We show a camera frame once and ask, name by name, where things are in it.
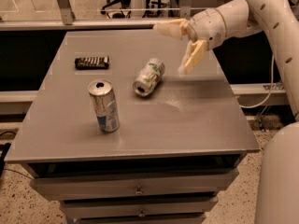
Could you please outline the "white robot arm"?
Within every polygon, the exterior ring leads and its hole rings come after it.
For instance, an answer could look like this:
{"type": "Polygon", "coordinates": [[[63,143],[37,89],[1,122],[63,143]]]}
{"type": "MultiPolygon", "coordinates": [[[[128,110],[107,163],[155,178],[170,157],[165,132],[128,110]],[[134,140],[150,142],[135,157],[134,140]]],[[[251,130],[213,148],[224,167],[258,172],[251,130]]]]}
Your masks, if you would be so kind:
{"type": "Polygon", "coordinates": [[[187,36],[178,68],[189,74],[204,53],[231,37],[262,30],[272,50],[295,122],[278,131],[264,149],[255,224],[299,224],[299,22],[288,0],[233,0],[190,19],[160,22],[153,29],[175,38],[187,36]]]}

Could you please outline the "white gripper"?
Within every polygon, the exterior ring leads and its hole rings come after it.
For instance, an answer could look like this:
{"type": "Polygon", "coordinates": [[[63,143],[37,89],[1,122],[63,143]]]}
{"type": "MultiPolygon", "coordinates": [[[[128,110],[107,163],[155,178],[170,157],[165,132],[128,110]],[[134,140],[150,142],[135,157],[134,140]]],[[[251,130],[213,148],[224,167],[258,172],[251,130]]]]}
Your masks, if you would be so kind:
{"type": "Polygon", "coordinates": [[[180,75],[188,75],[204,58],[207,49],[220,46],[226,36],[223,17],[214,8],[195,14],[189,21],[181,18],[157,23],[153,30],[175,39],[181,39],[185,35],[190,39],[178,68],[180,75]]]}

